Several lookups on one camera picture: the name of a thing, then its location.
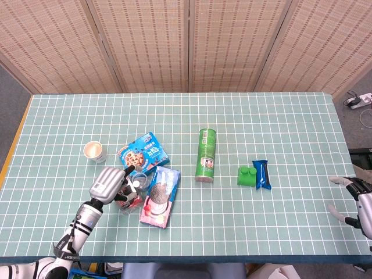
green chip can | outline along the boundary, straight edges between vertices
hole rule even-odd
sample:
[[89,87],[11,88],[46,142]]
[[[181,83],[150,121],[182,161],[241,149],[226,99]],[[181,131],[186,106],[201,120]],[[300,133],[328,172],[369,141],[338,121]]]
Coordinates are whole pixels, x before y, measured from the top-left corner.
[[216,151],[216,131],[201,129],[199,132],[198,161],[195,181],[213,182],[214,153]]

table edge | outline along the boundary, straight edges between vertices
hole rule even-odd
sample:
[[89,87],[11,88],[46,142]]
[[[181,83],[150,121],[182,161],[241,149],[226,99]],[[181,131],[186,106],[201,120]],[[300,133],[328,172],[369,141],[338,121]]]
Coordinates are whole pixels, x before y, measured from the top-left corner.
[[[30,263],[48,256],[0,257],[0,263]],[[263,256],[81,256],[82,262],[123,263],[372,263],[371,255],[263,255]]]
[[3,184],[4,184],[5,176],[6,176],[6,173],[8,172],[10,161],[12,160],[14,151],[15,151],[17,143],[18,143],[19,136],[22,132],[23,124],[26,120],[28,110],[30,108],[30,105],[31,105],[31,102],[32,102],[33,98],[34,98],[34,95],[32,95],[31,98],[28,100],[28,104],[26,106],[26,109],[24,110],[21,122],[19,123],[18,129],[16,131],[16,134],[15,134],[13,142],[12,142],[12,145],[10,146],[8,155],[6,156],[5,161],[4,161],[4,165],[2,166],[1,173],[0,173],[0,190],[3,186]]

green toy block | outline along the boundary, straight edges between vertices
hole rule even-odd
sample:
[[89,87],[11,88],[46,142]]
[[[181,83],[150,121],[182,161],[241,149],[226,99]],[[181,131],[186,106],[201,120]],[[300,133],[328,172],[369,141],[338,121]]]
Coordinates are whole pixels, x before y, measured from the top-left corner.
[[256,186],[256,173],[257,170],[254,167],[239,167],[238,170],[238,185],[244,186]]

white cup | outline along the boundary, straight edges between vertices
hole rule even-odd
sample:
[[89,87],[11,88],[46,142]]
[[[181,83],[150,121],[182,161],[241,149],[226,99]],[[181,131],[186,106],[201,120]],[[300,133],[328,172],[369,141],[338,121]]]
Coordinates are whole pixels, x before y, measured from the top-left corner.
[[96,163],[102,163],[106,160],[107,153],[98,141],[90,141],[84,146],[84,155]]

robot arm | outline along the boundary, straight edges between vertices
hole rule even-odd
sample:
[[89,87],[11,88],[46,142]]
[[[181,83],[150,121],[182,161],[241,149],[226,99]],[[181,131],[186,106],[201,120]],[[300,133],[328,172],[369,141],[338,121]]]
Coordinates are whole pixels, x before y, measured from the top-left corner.
[[356,177],[331,176],[330,181],[346,186],[355,200],[358,215],[357,218],[346,217],[337,211],[333,205],[328,205],[330,213],[339,221],[361,229],[367,238],[372,239],[372,185]]
[[53,246],[56,259],[46,257],[30,264],[0,267],[0,277],[9,279],[67,279],[73,262],[79,260],[79,251],[103,213],[103,206],[114,199],[126,183],[126,177],[134,170],[105,167],[94,181],[89,192],[91,200],[84,202],[70,223],[63,237]]

